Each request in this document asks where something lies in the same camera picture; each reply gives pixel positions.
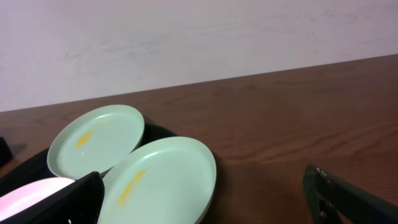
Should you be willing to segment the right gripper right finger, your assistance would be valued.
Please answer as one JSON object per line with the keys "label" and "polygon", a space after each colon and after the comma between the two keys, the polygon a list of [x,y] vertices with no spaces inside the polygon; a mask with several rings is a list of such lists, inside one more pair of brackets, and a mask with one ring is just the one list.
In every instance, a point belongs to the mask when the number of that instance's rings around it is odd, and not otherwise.
{"label": "right gripper right finger", "polygon": [[315,223],[342,223],[340,215],[343,215],[352,223],[397,224],[397,205],[318,166],[306,166],[302,185]]}

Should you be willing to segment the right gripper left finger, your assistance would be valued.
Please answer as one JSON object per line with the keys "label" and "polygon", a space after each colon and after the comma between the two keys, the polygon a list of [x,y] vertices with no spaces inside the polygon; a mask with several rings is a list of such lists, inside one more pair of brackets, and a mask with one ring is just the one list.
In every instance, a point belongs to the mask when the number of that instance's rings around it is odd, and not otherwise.
{"label": "right gripper left finger", "polygon": [[1,223],[96,223],[103,199],[103,180],[91,172]]}

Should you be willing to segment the pale pink plate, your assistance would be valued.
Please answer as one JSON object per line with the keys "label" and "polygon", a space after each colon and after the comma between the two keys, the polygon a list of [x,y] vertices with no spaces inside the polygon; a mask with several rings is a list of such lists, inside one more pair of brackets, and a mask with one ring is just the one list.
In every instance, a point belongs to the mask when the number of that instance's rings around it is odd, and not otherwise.
{"label": "pale pink plate", "polygon": [[35,205],[74,183],[74,181],[65,177],[46,178],[19,187],[1,196],[1,221]]}

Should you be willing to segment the mint plate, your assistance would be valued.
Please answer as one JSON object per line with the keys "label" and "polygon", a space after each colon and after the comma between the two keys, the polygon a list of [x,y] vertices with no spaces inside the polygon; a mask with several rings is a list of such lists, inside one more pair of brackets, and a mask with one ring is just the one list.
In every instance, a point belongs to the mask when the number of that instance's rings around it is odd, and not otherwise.
{"label": "mint plate", "polygon": [[136,149],[103,178],[99,223],[200,223],[217,178],[212,152],[202,142],[175,136]]}
{"label": "mint plate", "polygon": [[53,175],[79,179],[90,172],[103,174],[141,143],[145,122],[128,105],[109,105],[89,111],[63,128],[53,140],[47,167]]}

